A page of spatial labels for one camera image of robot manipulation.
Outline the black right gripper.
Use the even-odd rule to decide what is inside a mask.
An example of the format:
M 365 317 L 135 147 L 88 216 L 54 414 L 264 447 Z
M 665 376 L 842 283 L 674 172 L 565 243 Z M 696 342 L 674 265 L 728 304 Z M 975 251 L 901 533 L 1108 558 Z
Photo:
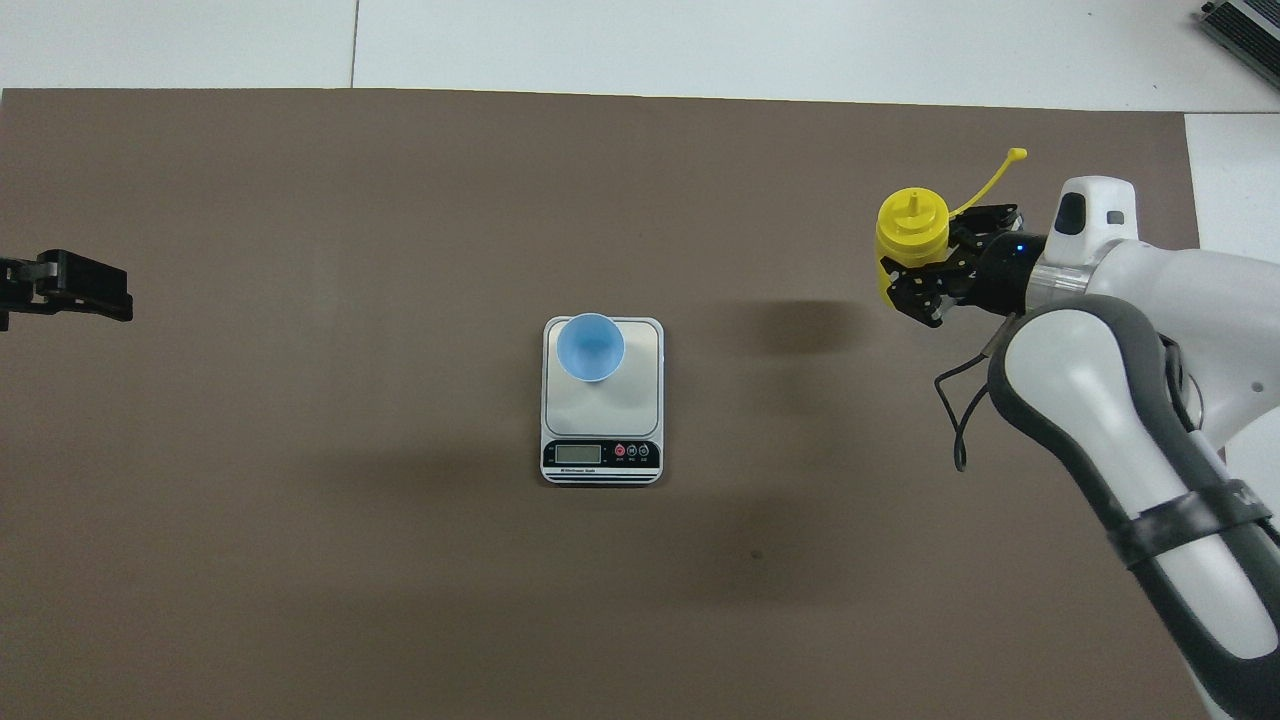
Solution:
M 950 247 L 982 252 L 970 263 L 928 263 L 909 268 L 882 263 L 888 278 L 888 305 L 929 328 L 940 328 L 951 307 L 978 307 L 1000 316 L 1027 313 L 1030 274 L 1047 238 L 1033 233 L 1004 233 L 1023 227 L 1016 204 L 980 205 L 950 219 Z

